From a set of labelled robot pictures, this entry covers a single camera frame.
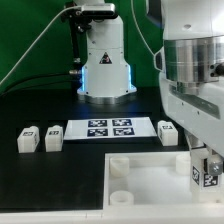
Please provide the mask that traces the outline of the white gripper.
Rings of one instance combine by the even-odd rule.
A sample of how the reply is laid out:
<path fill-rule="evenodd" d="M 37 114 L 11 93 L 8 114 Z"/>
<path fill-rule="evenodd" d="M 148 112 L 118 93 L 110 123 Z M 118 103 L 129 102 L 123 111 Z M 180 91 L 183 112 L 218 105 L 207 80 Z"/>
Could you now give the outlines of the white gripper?
<path fill-rule="evenodd" d="M 197 95 L 187 95 L 178 92 L 175 82 L 160 73 L 159 88 L 165 114 L 210 147 L 205 171 L 211 176 L 221 175 L 224 157 L 224 78 L 201 84 Z"/>

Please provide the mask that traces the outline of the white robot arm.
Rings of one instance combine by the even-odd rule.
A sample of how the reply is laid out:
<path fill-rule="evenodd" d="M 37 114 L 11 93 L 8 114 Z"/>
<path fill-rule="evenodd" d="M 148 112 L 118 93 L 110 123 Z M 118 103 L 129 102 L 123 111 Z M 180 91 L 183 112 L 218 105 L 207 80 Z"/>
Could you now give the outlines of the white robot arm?
<path fill-rule="evenodd" d="M 224 0 L 160 0 L 163 46 L 160 62 L 162 105 L 167 116 L 190 134 L 191 147 L 203 147 L 203 168 L 224 172 Z M 123 24 L 104 0 L 78 0 L 78 16 L 90 20 L 88 59 L 80 97 L 116 101 L 136 91 L 123 55 Z"/>

